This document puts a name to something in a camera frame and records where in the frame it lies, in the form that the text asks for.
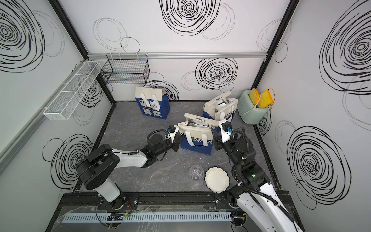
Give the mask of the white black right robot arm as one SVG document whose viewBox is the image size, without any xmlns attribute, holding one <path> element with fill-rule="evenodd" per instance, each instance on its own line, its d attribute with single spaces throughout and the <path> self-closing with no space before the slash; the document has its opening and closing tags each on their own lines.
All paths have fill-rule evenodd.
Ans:
<svg viewBox="0 0 371 232">
<path fill-rule="evenodd" d="M 232 223 L 242 227 L 242 214 L 250 218 L 263 232 L 301 232 L 294 216 L 279 199 L 267 174 L 255 161 L 256 151 L 244 128 L 231 127 L 213 132 L 216 150 L 224 150 L 232 162 L 231 174 L 237 182 L 227 190 L 230 207 L 238 215 Z"/>
</svg>

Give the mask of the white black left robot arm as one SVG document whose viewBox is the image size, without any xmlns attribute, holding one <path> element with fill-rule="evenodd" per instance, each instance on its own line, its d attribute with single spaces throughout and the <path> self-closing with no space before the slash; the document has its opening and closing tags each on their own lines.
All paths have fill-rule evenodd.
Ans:
<svg viewBox="0 0 371 232">
<path fill-rule="evenodd" d="M 111 173 L 118 168 L 147 168 L 160 162 L 169 150 L 177 152 L 185 137 L 178 127 L 170 126 L 151 132 L 146 138 L 147 145 L 136 151 L 113 149 L 103 144 L 78 162 L 76 171 L 87 190 L 96 191 L 111 204 L 124 202 L 122 191 L 109 179 Z"/>
</svg>

